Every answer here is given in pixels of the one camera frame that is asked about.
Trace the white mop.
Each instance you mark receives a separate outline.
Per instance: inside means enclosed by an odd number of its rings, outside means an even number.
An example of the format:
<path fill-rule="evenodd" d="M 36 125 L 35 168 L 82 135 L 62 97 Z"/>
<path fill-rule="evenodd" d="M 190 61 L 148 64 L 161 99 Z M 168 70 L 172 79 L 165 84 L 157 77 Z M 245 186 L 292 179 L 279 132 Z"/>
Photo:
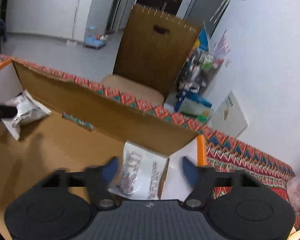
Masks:
<path fill-rule="evenodd" d="M 77 23 L 77 15 L 78 15 L 78 10 L 79 10 L 79 3 L 80 3 L 80 0 L 77 0 L 76 7 L 75 7 L 74 20 L 73 20 L 73 24 L 72 24 L 71 38 L 67 40 L 67 42 L 66 42 L 67 46 L 76 46 L 76 44 L 77 44 L 77 41 L 75 40 L 75 32 L 76 32 L 76 23 Z"/>

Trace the white leaning board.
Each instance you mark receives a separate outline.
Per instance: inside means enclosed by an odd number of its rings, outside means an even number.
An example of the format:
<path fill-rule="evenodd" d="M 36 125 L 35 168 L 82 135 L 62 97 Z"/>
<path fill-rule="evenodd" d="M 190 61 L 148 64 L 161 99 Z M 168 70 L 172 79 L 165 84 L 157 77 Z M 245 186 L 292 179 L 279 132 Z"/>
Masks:
<path fill-rule="evenodd" d="M 235 96 L 231 91 L 210 118 L 212 128 L 237 138 L 248 127 L 248 121 Z"/>

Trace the blue pet food bowl stand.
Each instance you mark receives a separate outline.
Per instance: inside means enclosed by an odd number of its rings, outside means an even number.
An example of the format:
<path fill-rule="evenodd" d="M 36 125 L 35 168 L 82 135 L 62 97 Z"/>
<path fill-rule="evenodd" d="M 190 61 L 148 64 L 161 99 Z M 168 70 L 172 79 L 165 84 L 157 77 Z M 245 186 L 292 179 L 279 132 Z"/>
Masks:
<path fill-rule="evenodd" d="M 106 45 L 106 40 L 108 39 L 108 35 L 86 35 L 84 38 L 84 47 L 100 49 Z"/>

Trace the white silver snack packet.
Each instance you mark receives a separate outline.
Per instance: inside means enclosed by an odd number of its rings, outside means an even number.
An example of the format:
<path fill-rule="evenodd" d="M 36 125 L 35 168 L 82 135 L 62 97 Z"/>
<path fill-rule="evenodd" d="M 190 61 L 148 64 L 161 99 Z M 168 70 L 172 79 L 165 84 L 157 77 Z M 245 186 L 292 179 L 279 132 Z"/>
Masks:
<path fill-rule="evenodd" d="M 7 101 L 7 104 L 16 107 L 17 114 L 13 118 L 2 119 L 2 122 L 15 140 L 20 139 L 22 126 L 51 114 L 51 111 L 34 99 L 27 90 L 23 90 L 19 96 Z"/>

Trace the grey refrigerator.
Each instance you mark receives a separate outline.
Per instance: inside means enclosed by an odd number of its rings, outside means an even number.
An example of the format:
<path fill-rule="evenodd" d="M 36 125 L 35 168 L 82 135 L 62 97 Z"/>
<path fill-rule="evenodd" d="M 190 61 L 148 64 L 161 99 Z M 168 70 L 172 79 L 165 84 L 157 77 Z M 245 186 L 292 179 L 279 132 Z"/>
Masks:
<path fill-rule="evenodd" d="M 184 19 L 211 36 L 229 3 L 230 0 L 191 0 Z"/>

